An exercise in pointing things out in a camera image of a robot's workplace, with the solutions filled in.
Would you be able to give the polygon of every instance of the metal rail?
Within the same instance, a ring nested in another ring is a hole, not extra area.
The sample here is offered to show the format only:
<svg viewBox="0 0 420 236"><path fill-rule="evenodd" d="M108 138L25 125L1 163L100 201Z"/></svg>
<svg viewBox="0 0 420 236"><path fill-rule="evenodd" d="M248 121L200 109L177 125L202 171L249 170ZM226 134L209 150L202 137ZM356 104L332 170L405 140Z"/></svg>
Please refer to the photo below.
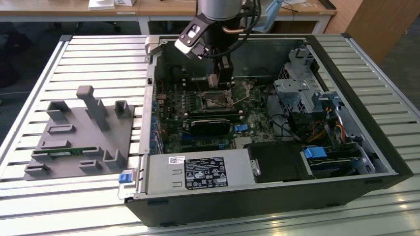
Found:
<svg viewBox="0 0 420 236"><path fill-rule="evenodd" d="M418 111L352 39L317 39L373 115L414 176L345 206L302 210L168 228L145 227L117 198L117 175L24 181L24 168L37 145L50 100L70 107L78 85L93 85L104 105L134 105L128 165L136 167L146 63L144 36L74 36L60 42L9 135L0 147L1 235L401 235L420 229ZM325 84L334 90L328 75Z"/></svg>

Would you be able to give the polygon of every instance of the blue handle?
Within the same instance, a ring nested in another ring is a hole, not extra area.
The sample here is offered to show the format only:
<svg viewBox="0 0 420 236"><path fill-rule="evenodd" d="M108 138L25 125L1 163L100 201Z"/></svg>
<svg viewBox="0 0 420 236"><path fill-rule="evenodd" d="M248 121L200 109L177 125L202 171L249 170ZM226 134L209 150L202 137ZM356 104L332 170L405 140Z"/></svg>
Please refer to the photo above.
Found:
<svg viewBox="0 0 420 236"><path fill-rule="evenodd" d="M266 8L266 22L264 26L253 27L253 31L268 32L274 23L282 0L273 0Z"/></svg>

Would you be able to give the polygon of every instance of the power supply label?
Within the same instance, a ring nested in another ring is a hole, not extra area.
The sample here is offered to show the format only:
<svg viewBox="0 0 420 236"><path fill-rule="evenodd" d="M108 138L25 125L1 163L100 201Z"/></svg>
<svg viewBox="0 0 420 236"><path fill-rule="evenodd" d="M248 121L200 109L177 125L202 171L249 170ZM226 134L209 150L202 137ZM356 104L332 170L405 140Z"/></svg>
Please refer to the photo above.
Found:
<svg viewBox="0 0 420 236"><path fill-rule="evenodd" d="M222 157L184 160L188 190L228 186Z"/></svg>

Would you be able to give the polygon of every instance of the wooden cabinet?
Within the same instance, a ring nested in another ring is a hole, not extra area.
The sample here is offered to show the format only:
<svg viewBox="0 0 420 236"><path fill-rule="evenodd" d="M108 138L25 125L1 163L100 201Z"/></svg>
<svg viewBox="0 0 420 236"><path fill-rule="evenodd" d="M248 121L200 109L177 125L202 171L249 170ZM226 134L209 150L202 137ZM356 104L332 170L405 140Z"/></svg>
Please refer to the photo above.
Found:
<svg viewBox="0 0 420 236"><path fill-rule="evenodd" d="M420 0L330 0L337 9L325 33L348 33L380 63L420 14Z"/></svg>

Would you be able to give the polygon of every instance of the blue latch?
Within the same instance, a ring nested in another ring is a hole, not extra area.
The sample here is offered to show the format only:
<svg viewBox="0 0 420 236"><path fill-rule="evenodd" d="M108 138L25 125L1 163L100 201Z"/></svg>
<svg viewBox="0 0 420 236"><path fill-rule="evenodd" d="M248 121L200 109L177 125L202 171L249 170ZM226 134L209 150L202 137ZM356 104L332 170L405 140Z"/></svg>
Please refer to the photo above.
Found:
<svg viewBox="0 0 420 236"><path fill-rule="evenodd" d="M118 177L120 183L130 183L132 182L132 173L121 173Z"/></svg>
<svg viewBox="0 0 420 236"><path fill-rule="evenodd" d="M322 147L308 147L304 151L304 156L309 158L325 158L326 153Z"/></svg>
<svg viewBox="0 0 420 236"><path fill-rule="evenodd" d="M234 132L242 132L245 130L248 130L248 125L246 124L234 126Z"/></svg>

